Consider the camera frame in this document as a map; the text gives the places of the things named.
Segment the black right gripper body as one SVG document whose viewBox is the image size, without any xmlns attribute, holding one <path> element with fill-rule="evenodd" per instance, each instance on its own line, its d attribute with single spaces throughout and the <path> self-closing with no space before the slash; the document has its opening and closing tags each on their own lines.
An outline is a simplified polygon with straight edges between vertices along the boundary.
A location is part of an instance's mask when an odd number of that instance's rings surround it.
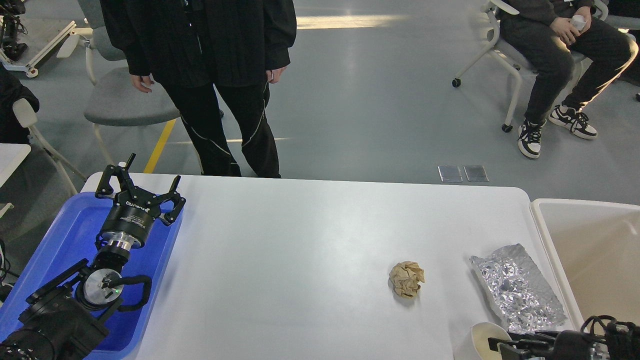
<svg viewBox="0 0 640 360">
<path fill-rule="evenodd" d="M 535 339 L 548 344 L 541 351 L 541 357 L 546 360 L 610 360 L 611 358 L 608 347 L 585 332 L 547 330 L 536 332 Z"/>
</svg>

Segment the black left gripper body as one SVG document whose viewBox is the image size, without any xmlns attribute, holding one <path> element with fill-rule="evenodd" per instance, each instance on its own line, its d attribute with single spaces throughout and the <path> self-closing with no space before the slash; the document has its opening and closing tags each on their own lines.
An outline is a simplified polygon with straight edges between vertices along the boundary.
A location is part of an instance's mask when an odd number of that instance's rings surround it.
<svg viewBox="0 0 640 360">
<path fill-rule="evenodd" d="M 160 219 L 165 226 L 173 224 L 173 215 L 170 212 L 162 213 L 161 209 L 161 204 L 169 200 L 164 195 L 151 193 L 141 187 L 117 193 L 96 235 L 96 248 L 103 248 L 111 241 L 128 243 L 128 248 L 144 247 L 156 219 Z"/>
</svg>

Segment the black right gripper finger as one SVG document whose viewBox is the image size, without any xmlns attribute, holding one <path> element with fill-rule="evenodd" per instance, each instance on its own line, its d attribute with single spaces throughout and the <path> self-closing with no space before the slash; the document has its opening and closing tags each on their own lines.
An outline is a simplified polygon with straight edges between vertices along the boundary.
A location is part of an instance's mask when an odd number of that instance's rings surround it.
<svg viewBox="0 0 640 360">
<path fill-rule="evenodd" d="M 545 357 L 536 355 L 532 351 L 524 349 L 502 349 L 499 351 L 502 360 L 545 360 Z"/>
<path fill-rule="evenodd" d="M 491 351 L 507 354 L 547 354 L 551 353 L 551 345 L 545 341 L 534 339 L 520 339 L 518 341 L 505 340 L 495 337 L 487 338 L 487 344 Z"/>
</svg>

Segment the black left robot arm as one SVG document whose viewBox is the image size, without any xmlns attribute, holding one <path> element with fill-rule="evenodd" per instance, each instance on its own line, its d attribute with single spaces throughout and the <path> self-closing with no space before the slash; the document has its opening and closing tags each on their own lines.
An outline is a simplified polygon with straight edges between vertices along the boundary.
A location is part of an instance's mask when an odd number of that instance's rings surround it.
<svg viewBox="0 0 640 360">
<path fill-rule="evenodd" d="M 108 165 L 62 207 L 1 308 L 3 360 L 121 359 L 153 309 L 186 199 Z"/>
</svg>

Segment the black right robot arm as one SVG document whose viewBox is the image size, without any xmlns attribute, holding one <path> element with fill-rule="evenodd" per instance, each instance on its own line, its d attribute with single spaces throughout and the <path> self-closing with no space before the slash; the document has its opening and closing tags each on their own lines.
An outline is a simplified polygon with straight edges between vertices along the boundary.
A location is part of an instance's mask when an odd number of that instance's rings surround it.
<svg viewBox="0 0 640 360">
<path fill-rule="evenodd" d="M 579 330 L 509 333 L 483 342 L 501 360 L 638 360 L 640 330 L 612 316 L 590 316 Z"/>
</svg>

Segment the robot base stand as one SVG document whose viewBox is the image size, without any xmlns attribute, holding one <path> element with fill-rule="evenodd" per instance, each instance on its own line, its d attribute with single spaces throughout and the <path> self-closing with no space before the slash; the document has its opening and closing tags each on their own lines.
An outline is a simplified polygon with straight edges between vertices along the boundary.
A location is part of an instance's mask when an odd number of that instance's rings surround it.
<svg viewBox="0 0 640 360">
<path fill-rule="evenodd" d="M 38 66 L 76 28 L 73 20 L 23 18 L 24 0 L 1 2 L 1 64 L 8 71 L 39 75 Z"/>
</svg>

